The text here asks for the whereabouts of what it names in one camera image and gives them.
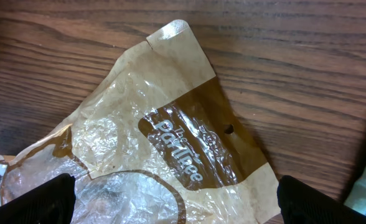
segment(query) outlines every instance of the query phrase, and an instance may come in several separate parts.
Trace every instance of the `crumpled plastic wrapper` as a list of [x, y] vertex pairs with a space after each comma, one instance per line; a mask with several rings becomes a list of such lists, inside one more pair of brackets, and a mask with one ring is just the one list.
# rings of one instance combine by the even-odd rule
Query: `crumpled plastic wrapper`
[[62, 173], [72, 223], [264, 223], [278, 181], [189, 26], [128, 49], [48, 136], [10, 162], [3, 203]]

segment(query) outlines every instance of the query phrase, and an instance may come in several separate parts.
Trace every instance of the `black object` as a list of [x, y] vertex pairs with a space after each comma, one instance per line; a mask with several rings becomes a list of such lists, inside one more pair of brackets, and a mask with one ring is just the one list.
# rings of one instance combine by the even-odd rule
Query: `black object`
[[277, 197], [285, 224], [366, 224], [366, 216], [288, 175]]
[[0, 224], [70, 223], [75, 205], [74, 186], [74, 177], [59, 175], [0, 206]]

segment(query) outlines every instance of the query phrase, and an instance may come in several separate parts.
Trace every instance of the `brown label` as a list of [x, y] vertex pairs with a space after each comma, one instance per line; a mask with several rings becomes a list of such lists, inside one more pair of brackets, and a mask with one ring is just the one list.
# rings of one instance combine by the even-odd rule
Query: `brown label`
[[188, 190], [238, 184], [266, 163], [217, 78], [154, 110], [138, 126]]

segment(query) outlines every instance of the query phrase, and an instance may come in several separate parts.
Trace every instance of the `wooden table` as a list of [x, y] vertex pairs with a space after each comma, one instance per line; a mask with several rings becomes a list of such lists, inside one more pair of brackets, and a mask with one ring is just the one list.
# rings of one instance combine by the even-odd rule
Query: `wooden table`
[[366, 0], [0, 0], [0, 154], [45, 136], [174, 19], [277, 176], [343, 202], [366, 163]]

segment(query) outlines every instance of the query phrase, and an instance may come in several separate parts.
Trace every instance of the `wood grain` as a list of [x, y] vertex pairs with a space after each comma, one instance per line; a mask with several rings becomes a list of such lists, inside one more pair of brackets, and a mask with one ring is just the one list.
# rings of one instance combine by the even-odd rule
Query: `wood grain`
[[366, 164], [366, 0], [0, 0], [0, 154], [45, 136], [174, 19], [277, 176], [343, 202]]

